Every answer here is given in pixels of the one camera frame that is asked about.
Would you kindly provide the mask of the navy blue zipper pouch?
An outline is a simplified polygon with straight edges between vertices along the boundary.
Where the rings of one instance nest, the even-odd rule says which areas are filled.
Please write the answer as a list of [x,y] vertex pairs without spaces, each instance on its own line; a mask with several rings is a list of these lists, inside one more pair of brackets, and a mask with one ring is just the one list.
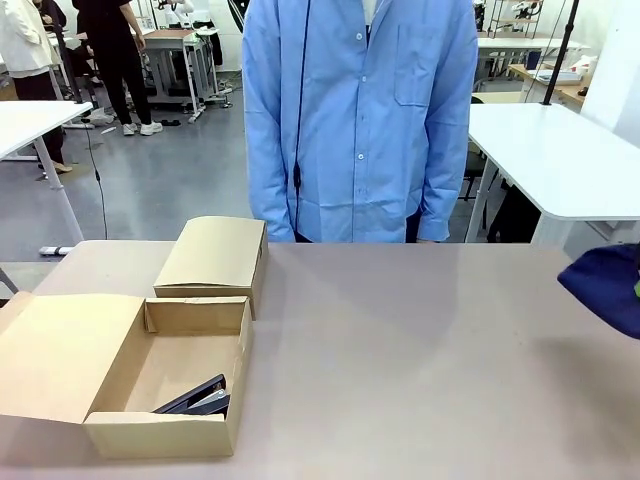
[[591,249],[557,276],[589,311],[618,332],[640,340],[640,243]]

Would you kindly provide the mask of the small cardboard box with lid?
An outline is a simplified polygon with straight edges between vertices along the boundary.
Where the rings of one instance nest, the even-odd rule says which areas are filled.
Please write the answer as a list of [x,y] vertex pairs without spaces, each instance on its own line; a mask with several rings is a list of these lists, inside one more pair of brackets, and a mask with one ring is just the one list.
[[153,288],[159,298],[246,296],[256,316],[267,263],[265,222],[197,217],[186,222]]

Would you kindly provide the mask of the black stapler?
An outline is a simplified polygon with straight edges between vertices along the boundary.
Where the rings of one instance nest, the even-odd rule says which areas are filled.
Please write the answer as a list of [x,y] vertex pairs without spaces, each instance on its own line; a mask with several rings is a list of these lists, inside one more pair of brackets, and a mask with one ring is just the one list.
[[154,410],[155,414],[227,415],[231,395],[226,390],[226,378],[219,374],[205,383]]

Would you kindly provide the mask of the person's right forearm blue sleeve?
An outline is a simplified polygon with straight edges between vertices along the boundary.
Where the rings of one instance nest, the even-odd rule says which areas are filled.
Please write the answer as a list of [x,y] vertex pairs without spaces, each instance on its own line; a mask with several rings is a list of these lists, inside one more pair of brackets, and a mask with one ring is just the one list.
[[245,130],[251,211],[266,223],[270,241],[294,242],[279,125],[268,114],[248,112]]

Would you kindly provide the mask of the person's left forearm blue sleeve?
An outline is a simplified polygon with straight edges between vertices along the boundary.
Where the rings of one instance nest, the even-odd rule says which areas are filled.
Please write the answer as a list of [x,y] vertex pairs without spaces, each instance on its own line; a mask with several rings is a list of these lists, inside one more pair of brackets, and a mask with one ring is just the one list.
[[419,242],[449,238],[449,219],[461,189],[467,162],[469,120],[429,121],[429,141],[418,227]]

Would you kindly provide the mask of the large white rounded table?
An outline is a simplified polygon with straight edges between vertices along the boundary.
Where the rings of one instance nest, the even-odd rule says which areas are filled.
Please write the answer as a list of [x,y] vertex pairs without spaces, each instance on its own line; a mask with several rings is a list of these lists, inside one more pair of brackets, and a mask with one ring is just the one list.
[[497,172],[539,210],[535,246],[563,248],[578,222],[616,223],[612,243],[640,240],[640,148],[558,104],[474,104],[468,134],[487,161],[466,242]]

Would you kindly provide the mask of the black chair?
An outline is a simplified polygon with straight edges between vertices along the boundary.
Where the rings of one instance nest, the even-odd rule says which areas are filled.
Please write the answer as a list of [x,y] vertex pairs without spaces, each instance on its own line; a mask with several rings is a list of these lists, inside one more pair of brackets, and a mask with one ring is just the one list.
[[461,200],[468,202],[470,199],[473,199],[471,195],[472,188],[475,181],[482,177],[487,159],[488,157],[482,152],[476,152],[475,150],[469,150],[467,152],[467,161],[463,177],[467,187],[464,194],[460,197]]

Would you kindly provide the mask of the wooden background table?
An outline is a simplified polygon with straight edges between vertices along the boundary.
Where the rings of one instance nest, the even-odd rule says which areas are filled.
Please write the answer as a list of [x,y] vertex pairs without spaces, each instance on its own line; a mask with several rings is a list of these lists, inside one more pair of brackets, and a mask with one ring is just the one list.
[[[540,103],[544,100],[547,85],[534,77],[524,64],[511,64],[508,72],[516,75],[523,81],[520,94],[521,103]],[[588,88],[591,84],[592,77],[585,75],[576,85],[568,85],[559,83],[551,97],[552,103],[558,103],[566,108],[579,112],[585,102],[586,96],[580,95],[580,92]]]

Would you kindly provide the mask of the white tray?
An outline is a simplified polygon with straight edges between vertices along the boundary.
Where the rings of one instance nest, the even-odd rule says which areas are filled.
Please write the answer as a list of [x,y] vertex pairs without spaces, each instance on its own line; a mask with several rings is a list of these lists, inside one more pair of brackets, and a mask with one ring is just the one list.
[[[535,79],[543,84],[549,84],[553,78],[553,71],[549,69],[533,70]],[[560,70],[556,78],[557,85],[579,85],[582,82],[582,75],[571,70]]]

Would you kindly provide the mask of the black tripod pole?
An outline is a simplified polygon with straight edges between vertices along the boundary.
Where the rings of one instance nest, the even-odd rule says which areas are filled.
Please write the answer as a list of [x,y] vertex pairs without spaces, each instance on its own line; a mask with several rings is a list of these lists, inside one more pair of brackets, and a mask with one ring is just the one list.
[[556,83],[557,83],[557,80],[559,78],[559,74],[560,74],[560,70],[561,70],[561,67],[562,67],[562,63],[563,63],[565,55],[567,53],[569,41],[570,41],[572,32],[574,30],[574,24],[575,24],[575,19],[576,19],[576,16],[577,16],[577,10],[578,10],[578,7],[579,7],[579,2],[580,2],[580,0],[572,0],[572,5],[571,5],[571,9],[569,11],[568,18],[567,18],[567,23],[565,25],[564,35],[562,37],[559,53],[558,53],[556,62],[554,64],[552,75],[551,75],[550,80],[549,80],[548,85],[547,85],[545,96],[543,98],[543,101],[541,102],[541,104],[544,105],[544,106],[550,106],[551,105],[551,98],[553,96],[553,93],[554,93],[554,90],[555,90],[555,87],[556,87]]

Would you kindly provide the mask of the long white background table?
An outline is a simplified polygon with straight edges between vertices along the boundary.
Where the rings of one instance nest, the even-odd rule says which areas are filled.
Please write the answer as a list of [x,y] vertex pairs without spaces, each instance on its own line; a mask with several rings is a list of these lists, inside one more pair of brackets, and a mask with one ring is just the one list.
[[561,39],[528,37],[479,37],[478,47],[487,51],[559,49]]

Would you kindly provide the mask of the person in blue shirt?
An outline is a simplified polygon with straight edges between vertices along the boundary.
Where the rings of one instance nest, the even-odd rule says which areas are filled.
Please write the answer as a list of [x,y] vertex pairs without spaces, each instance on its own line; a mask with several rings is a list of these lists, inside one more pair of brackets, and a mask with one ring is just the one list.
[[426,123],[469,120],[472,0],[250,0],[242,55],[244,118],[279,125],[295,241],[419,242]]

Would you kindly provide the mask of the grey desk with brown top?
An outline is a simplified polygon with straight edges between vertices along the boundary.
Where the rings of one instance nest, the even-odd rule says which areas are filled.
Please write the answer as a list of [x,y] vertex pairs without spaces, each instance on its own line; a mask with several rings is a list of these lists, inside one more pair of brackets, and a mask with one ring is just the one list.
[[208,103],[227,102],[228,92],[219,88],[211,42],[217,33],[215,28],[162,29],[144,35],[152,105],[180,105],[193,124]]

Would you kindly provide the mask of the person in black clothes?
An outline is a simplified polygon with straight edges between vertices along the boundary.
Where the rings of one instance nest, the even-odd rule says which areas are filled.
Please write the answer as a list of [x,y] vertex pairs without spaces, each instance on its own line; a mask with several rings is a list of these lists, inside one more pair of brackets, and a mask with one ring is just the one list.
[[123,134],[160,133],[163,126],[152,119],[147,100],[140,57],[145,40],[131,0],[71,1]]

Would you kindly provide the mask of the person in white jacket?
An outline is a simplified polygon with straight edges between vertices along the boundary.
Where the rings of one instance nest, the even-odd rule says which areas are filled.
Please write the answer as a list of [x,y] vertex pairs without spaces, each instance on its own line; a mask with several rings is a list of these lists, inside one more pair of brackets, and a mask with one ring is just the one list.
[[0,55],[20,100],[57,99],[50,73],[59,56],[32,0],[0,0]]

